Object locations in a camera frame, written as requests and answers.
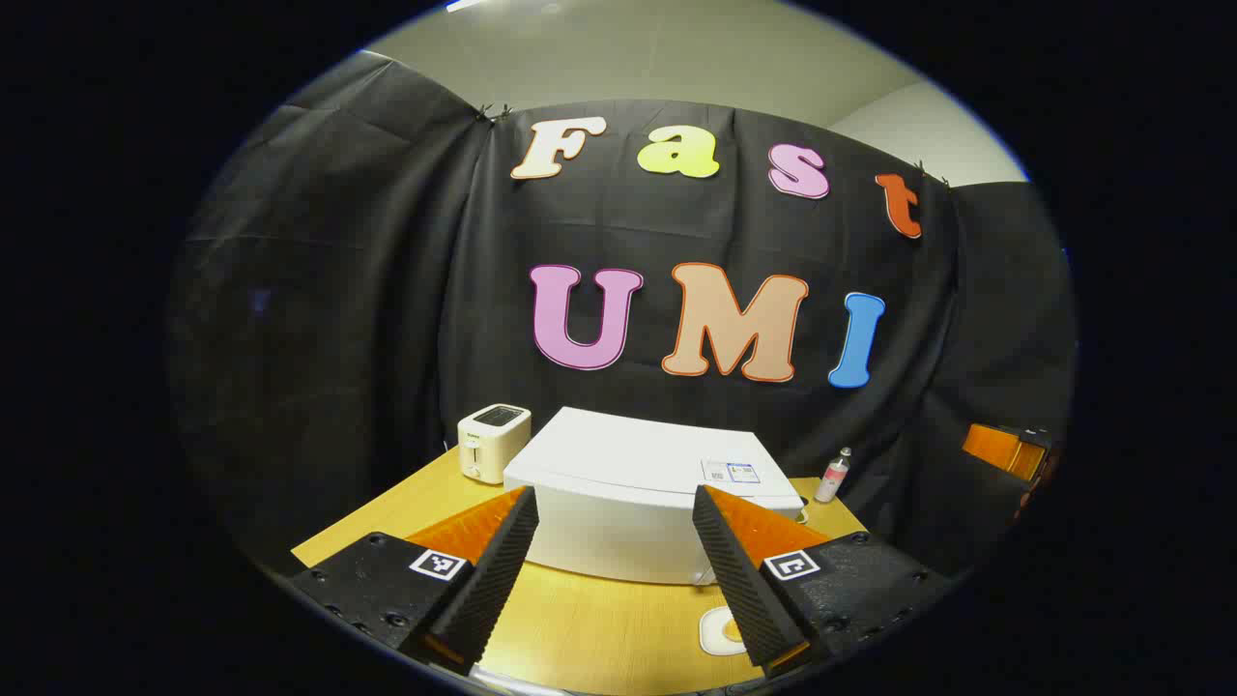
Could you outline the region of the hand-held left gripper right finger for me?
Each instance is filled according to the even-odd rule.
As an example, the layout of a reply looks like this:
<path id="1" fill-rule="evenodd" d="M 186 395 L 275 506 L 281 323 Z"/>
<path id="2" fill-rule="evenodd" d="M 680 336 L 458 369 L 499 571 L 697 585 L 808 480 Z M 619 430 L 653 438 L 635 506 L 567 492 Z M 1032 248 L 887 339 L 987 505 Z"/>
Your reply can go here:
<path id="1" fill-rule="evenodd" d="M 698 486 L 691 520 L 750 661 L 766 677 L 849 660 L 952 586 L 867 532 L 826 537 L 716 486 Z"/>

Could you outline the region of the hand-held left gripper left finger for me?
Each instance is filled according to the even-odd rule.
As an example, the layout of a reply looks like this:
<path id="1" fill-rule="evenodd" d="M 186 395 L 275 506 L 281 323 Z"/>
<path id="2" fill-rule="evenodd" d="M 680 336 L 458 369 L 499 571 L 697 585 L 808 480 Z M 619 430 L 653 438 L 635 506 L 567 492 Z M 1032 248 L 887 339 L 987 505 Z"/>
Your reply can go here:
<path id="1" fill-rule="evenodd" d="M 291 584 L 362 635 L 461 677 L 482 658 L 539 523 L 529 486 L 408 537 L 370 532 Z"/>

